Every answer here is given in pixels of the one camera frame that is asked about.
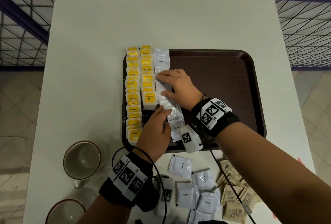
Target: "mug handle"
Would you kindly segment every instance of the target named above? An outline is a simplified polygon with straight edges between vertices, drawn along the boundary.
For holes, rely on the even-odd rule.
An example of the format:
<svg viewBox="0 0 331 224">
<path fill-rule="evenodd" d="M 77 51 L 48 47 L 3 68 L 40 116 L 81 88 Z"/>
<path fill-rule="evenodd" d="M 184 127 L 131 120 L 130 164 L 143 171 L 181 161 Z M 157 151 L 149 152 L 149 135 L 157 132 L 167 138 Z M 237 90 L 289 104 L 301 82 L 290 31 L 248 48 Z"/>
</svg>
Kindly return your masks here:
<svg viewBox="0 0 331 224">
<path fill-rule="evenodd" d="M 74 187 L 75 189 L 81 189 L 85 186 L 85 184 L 87 183 L 88 179 L 85 180 L 75 180 L 74 182 Z"/>
</svg>

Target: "white table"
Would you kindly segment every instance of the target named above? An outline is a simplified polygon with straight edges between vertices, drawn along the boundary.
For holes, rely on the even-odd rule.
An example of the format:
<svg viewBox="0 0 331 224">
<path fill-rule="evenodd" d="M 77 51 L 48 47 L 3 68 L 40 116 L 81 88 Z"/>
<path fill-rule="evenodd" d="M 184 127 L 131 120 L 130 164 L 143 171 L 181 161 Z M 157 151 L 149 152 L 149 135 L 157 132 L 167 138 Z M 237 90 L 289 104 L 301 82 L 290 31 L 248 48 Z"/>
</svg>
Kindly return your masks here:
<svg viewBox="0 0 331 224">
<path fill-rule="evenodd" d="M 267 139 L 314 172 L 274 0 L 55 0 L 25 224 L 44 223 L 51 206 L 72 190 L 73 181 L 62 166 L 72 143 L 103 138 L 112 154 L 122 146 L 124 49 L 143 44 L 249 53 Z M 221 151 L 214 153 L 222 157 Z M 219 169 L 209 151 L 180 155 L 194 160 L 193 170 L 211 168 L 216 179 Z M 161 173 L 168 174 L 170 156 L 156 163 Z M 99 184 L 105 175 L 100 177 Z M 174 206 L 172 214 L 176 212 L 186 220 L 189 210 Z M 129 223 L 137 218 L 158 223 L 150 216 L 133 209 Z M 263 203 L 254 208 L 253 218 L 278 223 Z"/>
</svg>

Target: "mug rim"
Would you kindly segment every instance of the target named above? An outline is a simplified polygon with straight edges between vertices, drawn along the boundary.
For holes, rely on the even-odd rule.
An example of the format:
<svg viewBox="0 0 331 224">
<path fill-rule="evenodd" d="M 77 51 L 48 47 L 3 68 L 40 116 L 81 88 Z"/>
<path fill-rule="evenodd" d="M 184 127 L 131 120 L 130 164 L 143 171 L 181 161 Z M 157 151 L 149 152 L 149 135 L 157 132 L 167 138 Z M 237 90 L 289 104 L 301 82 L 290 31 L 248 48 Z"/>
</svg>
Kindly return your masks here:
<svg viewBox="0 0 331 224">
<path fill-rule="evenodd" d="M 95 168 L 95 170 L 93 171 L 93 173 L 91 173 L 89 176 L 87 176 L 87 177 L 85 177 L 85 178 L 82 178 L 82 179 L 74 178 L 74 177 L 70 176 L 70 175 L 68 174 L 68 172 L 66 171 L 66 168 L 64 167 L 64 159 L 65 159 L 65 157 L 66 157 L 68 151 L 70 150 L 70 148 L 72 148 L 73 146 L 75 146 L 75 145 L 77 145 L 77 144 L 80 144 L 80 143 L 89 143 L 89 144 L 94 145 L 94 147 L 97 148 L 97 151 L 98 151 L 98 153 L 99 153 L 99 155 L 100 155 L 99 163 L 98 163 L 97 167 Z M 99 167 L 100 167 L 100 164 L 101 164 L 101 151 L 100 151 L 99 147 L 98 147 L 96 144 L 94 144 L 93 142 L 88 141 L 88 140 L 82 140 L 82 141 L 78 141 L 78 142 L 76 142 L 76 143 L 73 143 L 73 144 L 67 149 L 66 153 L 65 153 L 64 156 L 63 156 L 63 169 L 64 169 L 64 172 L 66 172 L 66 174 L 67 174 L 70 178 L 72 178 L 72 179 L 74 179 L 74 180 L 86 180 L 86 179 L 90 178 L 93 174 L 95 174 L 95 173 L 97 172 L 97 170 L 98 170 Z"/>
<path fill-rule="evenodd" d="M 46 220 L 45 220 L 45 224 L 47 224 L 47 222 L 48 222 L 48 218 L 49 218 L 51 212 L 54 210 L 54 208 L 56 208 L 58 205 L 60 205 L 61 203 L 65 202 L 65 201 L 74 201 L 74 202 L 78 203 L 78 204 L 83 208 L 84 213 L 86 212 L 85 207 L 84 207 L 84 206 L 83 206 L 78 200 L 76 200 L 76 199 L 72 199 L 72 198 L 64 199 L 64 200 L 58 201 L 58 202 L 57 202 L 54 206 L 52 206 L 52 208 L 48 211 L 48 214 L 47 214 L 47 216 L 46 216 Z"/>
</svg>

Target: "wrist strap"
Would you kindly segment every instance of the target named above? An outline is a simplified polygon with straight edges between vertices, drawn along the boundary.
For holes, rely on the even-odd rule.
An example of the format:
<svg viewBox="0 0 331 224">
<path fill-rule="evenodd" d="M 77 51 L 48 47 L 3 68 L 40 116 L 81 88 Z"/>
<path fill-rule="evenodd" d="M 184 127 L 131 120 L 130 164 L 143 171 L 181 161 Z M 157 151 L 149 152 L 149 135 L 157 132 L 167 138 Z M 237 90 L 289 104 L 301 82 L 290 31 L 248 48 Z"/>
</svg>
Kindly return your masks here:
<svg viewBox="0 0 331 224">
<path fill-rule="evenodd" d="M 152 184 L 153 165 L 134 153 L 123 155 L 109 173 L 99 193 L 122 206 L 138 205 L 144 212 L 158 203 L 159 192 Z"/>
<path fill-rule="evenodd" d="M 232 113 L 232 109 L 228 107 L 222 100 L 218 98 L 207 98 L 197 103 L 191 114 L 194 116 L 194 123 L 199 131 L 202 132 L 201 122 L 206 135 L 215 138 L 223 129 L 234 122 L 239 122 L 239 117 Z"/>
</svg>

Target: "person's right arm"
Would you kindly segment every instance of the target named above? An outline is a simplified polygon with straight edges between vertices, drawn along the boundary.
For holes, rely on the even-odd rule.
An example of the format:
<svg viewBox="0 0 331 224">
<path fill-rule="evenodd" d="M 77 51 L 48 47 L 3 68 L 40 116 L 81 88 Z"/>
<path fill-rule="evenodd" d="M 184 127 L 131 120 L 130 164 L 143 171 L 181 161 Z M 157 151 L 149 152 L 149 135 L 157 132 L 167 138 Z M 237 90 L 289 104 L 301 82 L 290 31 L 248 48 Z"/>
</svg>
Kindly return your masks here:
<svg viewBox="0 0 331 224">
<path fill-rule="evenodd" d="M 156 79 L 173 86 L 175 93 L 162 95 L 183 108 L 191 111 L 201 101 L 202 93 L 181 69 L 163 71 Z M 216 141 L 282 223 L 331 223 L 331 187 L 290 155 L 241 122 L 222 130 Z"/>
</svg>

